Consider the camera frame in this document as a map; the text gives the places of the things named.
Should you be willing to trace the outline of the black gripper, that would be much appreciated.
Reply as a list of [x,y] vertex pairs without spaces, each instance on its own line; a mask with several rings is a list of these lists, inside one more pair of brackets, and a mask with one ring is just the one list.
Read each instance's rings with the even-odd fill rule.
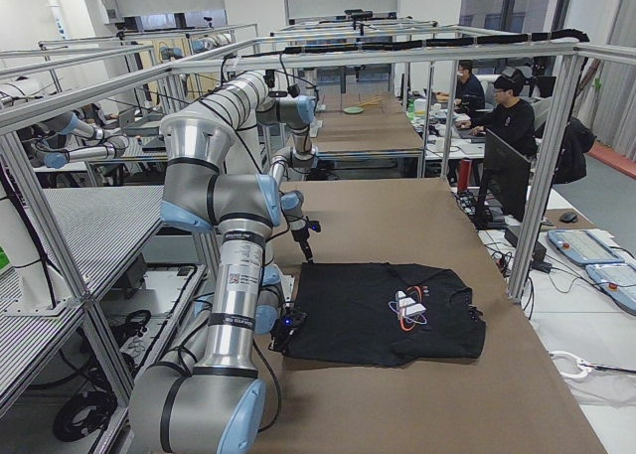
[[270,331],[271,341],[268,348],[271,351],[285,353],[292,336],[304,325],[307,313],[301,310],[286,310],[275,321]]
[[309,245],[309,230],[307,227],[293,229],[291,231],[293,239],[299,244],[307,263],[313,264],[313,254]]

